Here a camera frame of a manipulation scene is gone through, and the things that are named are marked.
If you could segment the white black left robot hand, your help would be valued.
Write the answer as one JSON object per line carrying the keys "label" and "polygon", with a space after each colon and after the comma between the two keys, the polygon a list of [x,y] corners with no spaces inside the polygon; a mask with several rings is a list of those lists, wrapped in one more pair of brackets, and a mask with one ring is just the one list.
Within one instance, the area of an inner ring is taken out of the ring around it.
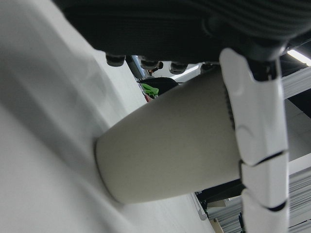
{"label": "white black left robot hand", "polygon": [[170,61],[211,69],[134,111],[96,142],[109,193],[124,204],[240,180],[249,233],[285,233],[288,139],[280,55],[311,30],[308,0],[57,0],[117,67]]}

